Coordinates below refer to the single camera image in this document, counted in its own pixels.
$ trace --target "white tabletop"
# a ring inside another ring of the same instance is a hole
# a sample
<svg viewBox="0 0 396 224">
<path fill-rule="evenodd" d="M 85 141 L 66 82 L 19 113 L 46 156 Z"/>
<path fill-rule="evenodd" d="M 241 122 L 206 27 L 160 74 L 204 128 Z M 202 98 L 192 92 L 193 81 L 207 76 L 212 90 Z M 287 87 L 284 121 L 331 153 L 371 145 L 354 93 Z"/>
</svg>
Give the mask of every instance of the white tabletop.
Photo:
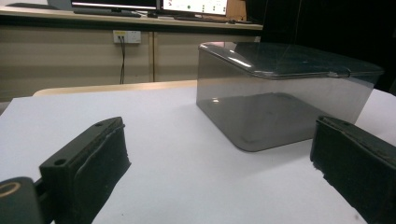
<svg viewBox="0 0 396 224">
<path fill-rule="evenodd" d="M 365 223 L 309 160 L 312 140 L 238 150 L 196 88 L 14 99 L 0 117 L 0 180 L 38 166 L 95 122 L 121 116 L 132 165 L 94 223 Z M 396 145 L 396 98 L 374 91 L 357 125 Z"/>
</svg>

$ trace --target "black cable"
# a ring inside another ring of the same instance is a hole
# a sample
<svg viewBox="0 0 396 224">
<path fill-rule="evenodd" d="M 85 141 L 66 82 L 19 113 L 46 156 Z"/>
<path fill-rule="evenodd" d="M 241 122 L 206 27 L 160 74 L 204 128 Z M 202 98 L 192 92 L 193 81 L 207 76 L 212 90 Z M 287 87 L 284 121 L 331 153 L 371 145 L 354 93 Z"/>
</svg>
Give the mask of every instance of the black cable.
<svg viewBox="0 0 396 224">
<path fill-rule="evenodd" d="M 121 66 L 121 74 L 120 74 L 120 84 L 123 84 L 123 80 L 125 77 L 125 39 L 123 36 L 119 36 L 119 40 L 121 43 L 121 50 L 122 50 L 122 66 Z"/>
</svg>

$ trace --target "transparent plastic box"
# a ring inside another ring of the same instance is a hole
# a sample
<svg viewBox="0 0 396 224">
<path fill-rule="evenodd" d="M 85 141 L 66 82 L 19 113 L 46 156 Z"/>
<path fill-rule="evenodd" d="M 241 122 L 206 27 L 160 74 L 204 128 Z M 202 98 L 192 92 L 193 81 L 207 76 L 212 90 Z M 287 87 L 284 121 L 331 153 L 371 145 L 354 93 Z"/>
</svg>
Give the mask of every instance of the transparent plastic box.
<svg viewBox="0 0 396 224">
<path fill-rule="evenodd" d="M 245 151 L 313 138 L 318 116 L 355 123 L 381 67 L 303 46 L 199 46 L 196 104 Z"/>
</svg>

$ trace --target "computer monitor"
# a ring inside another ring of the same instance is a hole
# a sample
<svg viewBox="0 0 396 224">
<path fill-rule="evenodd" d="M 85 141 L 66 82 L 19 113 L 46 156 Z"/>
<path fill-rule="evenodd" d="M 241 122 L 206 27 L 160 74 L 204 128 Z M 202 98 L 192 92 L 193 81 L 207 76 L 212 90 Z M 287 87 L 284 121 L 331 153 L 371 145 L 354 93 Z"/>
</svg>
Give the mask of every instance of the computer monitor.
<svg viewBox="0 0 396 224">
<path fill-rule="evenodd" d="M 225 16 L 227 0 L 161 0 L 161 11 L 172 14 Z"/>
<path fill-rule="evenodd" d="M 71 4 L 72 7 L 111 9 L 113 12 L 157 9 L 157 0 L 71 0 Z"/>
</svg>

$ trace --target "electrical socket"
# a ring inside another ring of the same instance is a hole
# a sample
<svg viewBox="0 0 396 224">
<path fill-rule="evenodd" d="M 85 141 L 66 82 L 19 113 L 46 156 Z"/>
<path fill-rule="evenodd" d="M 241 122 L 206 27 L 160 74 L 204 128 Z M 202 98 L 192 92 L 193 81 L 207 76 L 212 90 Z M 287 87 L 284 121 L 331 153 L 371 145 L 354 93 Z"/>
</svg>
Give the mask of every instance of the electrical socket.
<svg viewBox="0 0 396 224">
<path fill-rule="evenodd" d="M 113 41 L 116 44 L 120 43 L 120 37 L 123 37 L 125 44 L 140 44 L 141 43 L 141 32 L 140 31 L 113 31 Z"/>
</svg>

